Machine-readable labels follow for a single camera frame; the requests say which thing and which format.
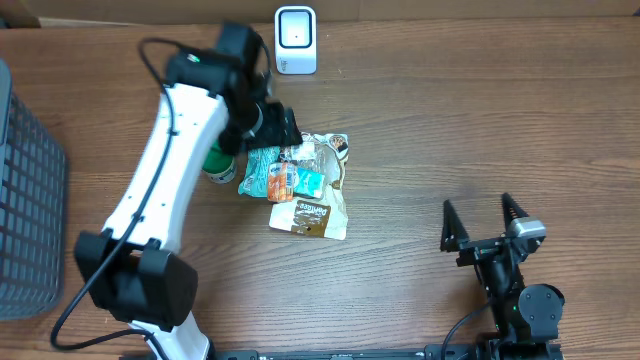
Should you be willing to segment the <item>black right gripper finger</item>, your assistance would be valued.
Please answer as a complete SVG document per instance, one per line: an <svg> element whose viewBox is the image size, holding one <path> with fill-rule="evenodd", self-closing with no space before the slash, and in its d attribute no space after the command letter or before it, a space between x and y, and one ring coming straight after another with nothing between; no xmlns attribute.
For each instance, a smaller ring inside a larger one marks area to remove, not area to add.
<svg viewBox="0 0 640 360"><path fill-rule="evenodd" d="M453 204L449 200L443 202L443 227L441 234L441 251L459 251L470 240Z"/></svg>
<svg viewBox="0 0 640 360"><path fill-rule="evenodd" d="M506 228L510 226L513 220L528 216L528 213L518 205L509 193L503 193L501 195L501 204Z"/></svg>

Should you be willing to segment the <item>orange Kleenex tissue pack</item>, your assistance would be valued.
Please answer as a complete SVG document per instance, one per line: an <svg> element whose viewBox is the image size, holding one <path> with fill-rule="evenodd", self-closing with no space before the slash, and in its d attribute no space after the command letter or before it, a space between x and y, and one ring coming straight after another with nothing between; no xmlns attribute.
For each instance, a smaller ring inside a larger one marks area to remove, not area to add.
<svg viewBox="0 0 640 360"><path fill-rule="evenodd" d="M294 197L296 167L291 163L276 162L268 168L267 199L271 202L290 202Z"/></svg>

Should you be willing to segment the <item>teal snack packet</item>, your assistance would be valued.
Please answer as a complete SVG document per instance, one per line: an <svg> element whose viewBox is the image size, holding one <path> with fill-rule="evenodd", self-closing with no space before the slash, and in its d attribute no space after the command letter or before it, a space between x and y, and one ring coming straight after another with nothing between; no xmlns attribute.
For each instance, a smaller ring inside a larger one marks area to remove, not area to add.
<svg viewBox="0 0 640 360"><path fill-rule="evenodd" d="M238 193L255 198L266 198L269 166L277 162L279 154L279 147L250 150L245 176L239 184Z"/></svg>

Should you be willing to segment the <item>teal Kleenex tissue pack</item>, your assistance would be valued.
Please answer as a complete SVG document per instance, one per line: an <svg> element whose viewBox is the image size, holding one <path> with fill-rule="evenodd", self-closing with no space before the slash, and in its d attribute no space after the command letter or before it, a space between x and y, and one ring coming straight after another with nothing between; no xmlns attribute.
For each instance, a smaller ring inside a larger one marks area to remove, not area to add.
<svg viewBox="0 0 640 360"><path fill-rule="evenodd" d="M325 176L308 169L296 168L294 194L319 199L323 195Z"/></svg>

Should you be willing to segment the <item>green lid jar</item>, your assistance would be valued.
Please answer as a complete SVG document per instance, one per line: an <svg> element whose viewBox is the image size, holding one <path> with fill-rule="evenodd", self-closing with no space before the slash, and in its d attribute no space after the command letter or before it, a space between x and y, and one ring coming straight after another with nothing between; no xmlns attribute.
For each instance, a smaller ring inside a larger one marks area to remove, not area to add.
<svg viewBox="0 0 640 360"><path fill-rule="evenodd" d="M202 171L216 184L229 183L237 173L235 157L224 153L218 142L215 142L206 156Z"/></svg>

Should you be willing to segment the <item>brown clear snack bag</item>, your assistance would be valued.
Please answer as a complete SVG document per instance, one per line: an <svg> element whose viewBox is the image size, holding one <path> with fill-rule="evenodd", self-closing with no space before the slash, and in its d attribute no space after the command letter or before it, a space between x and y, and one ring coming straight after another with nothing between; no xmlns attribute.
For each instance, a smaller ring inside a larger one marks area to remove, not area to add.
<svg viewBox="0 0 640 360"><path fill-rule="evenodd" d="M301 145L283 147L277 162L323 174L323 195L316 199L294 194L290 202L273 202L269 226L306 236L343 240L348 224L343 184L349 138L339 133L303 133L302 138Z"/></svg>

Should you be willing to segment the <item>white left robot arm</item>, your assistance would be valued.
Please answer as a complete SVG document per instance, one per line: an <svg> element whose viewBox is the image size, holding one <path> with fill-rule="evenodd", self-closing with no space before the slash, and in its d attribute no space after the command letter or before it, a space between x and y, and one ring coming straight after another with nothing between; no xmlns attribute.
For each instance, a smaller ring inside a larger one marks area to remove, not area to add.
<svg viewBox="0 0 640 360"><path fill-rule="evenodd" d="M74 257L81 295L139 335L158 359L212 359L193 306L197 271L179 252L186 211L213 146L229 156L298 145L291 109L271 97L268 54L250 26L227 23L216 45L176 44L164 73L154 128L131 182L99 233L82 232Z"/></svg>

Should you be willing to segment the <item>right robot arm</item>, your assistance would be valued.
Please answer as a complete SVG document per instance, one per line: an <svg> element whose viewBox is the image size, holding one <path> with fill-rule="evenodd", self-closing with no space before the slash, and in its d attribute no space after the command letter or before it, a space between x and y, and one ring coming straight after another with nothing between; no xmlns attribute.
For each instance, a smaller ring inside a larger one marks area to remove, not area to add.
<svg viewBox="0 0 640 360"><path fill-rule="evenodd" d="M523 210L510 194L501 195L505 230L499 236L473 241L451 201L443 202L440 250L458 254L459 267L474 268L487 302L467 314L447 333L439 347L441 359L561 359L558 324L565 297L549 284L527 286L519 265L546 238L545 225ZM495 331L479 334L465 350L450 342L457 330L485 310L492 312Z"/></svg>

